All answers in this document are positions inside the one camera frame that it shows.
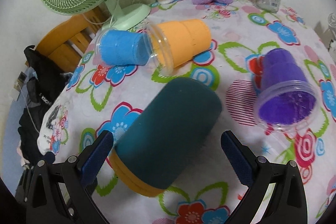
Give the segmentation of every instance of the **screw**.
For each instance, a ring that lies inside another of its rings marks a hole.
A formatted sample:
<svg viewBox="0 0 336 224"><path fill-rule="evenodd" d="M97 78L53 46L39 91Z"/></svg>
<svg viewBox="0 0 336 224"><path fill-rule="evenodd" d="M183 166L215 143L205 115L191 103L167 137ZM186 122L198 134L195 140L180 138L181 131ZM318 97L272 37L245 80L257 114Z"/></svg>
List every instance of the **screw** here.
<svg viewBox="0 0 336 224"><path fill-rule="evenodd" d="M293 160L290 160L290 161L289 161L289 164L290 164L291 166L293 166L293 167L296 167L296 166L297 166L296 162L293 161Z"/></svg>
<svg viewBox="0 0 336 224"><path fill-rule="evenodd" d="M44 165L44 160L40 160L40 161L37 163L37 165L38 165L39 167L43 166L43 165Z"/></svg>
<svg viewBox="0 0 336 224"><path fill-rule="evenodd" d="M77 157L76 157L76 156L71 156L71 157L68 158L68 162L70 162L70 163L73 163L73 162L75 162L76 160L77 160Z"/></svg>
<svg viewBox="0 0 336 224"><path fill-rule="evenodd" d="M259 156L259 157L258 157L258 162L264 164L266 161L267 161L267 160L266 160L266 158L265 158L264 156Z"/></svg>
<svg viewBox="0 0 336 224"><path fill-rule="evenodd" d="M68 211L69 211L69 213L70 213L71 216L74 216L75 211L71 207L68 209Z"/></svg>

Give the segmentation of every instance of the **fan stand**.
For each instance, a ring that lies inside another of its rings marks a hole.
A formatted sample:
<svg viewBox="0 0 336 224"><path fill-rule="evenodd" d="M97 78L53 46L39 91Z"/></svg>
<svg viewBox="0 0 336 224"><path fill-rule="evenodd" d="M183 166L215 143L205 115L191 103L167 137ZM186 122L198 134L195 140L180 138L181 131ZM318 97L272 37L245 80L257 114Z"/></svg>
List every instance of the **fan stand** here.
<svg viewBox="0 0 336 224"><path fill-rule="evenodd" d="M110 19L109 19L103 25L102 30L113 27L116 28L117 30L127 31L132 27L134 27L136 24L143 21L149 15L150 12L151 8L141 3L133 4L124 9L121 9L119 4L117 4L114 11L111 13L113 14L113 19L116 19L116 21L112 22L112 25L110 26Z"/></svg>

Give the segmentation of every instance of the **blue cup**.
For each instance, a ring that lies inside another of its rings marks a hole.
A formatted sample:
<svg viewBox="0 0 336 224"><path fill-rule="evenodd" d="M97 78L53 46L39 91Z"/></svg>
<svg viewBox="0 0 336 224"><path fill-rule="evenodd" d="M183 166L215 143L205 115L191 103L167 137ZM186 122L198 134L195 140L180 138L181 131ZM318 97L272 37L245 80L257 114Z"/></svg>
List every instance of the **blue cup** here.
<svg viewBox="0 0 336 224"><path fill-rule="evenodd" d="M143 33L108 29L97 40L101 60L109 66L145 65L149 59Z"/></svg>

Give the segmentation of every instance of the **table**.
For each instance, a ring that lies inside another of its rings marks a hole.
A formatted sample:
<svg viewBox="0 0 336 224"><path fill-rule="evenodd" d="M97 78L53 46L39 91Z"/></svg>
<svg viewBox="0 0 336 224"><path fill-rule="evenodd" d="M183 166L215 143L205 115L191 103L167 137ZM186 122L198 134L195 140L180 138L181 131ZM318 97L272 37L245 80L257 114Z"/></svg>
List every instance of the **table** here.
<svg viewBox="0 0 336 224"><path fill-rule="evenodd" d="M38 139L41 153L52 151L56 162L63 162L105 129L118 139L167 82L191 77L214 90L223 105L204 147L174 184L156 198L128 189L106 160L97 176L93 199L107 219L116 224L223 223L247 189L221 150L221 133L232 130L256 155L271 162L298 163L308 222L315 223L336 193L336 66L316 33L292 8L281 7L271 14L257 9L250 0L236 0L231 5L175 0L151 7L148 19L155 23L203 19L212 34L209 50L173 76L163 77L150 66L101 66L94 54L94 39L70 83L44 117ZM142 28L143 23L131 31L141 32ZM309 128L295 133L277 133L271 127L263 130L253 118L262 77L259 60L277 47L292 53L320 95L317 117ZM272 189L270 186L253 223L261 219ZM181 217L185 212L200 217L189 222Z"/></svg>

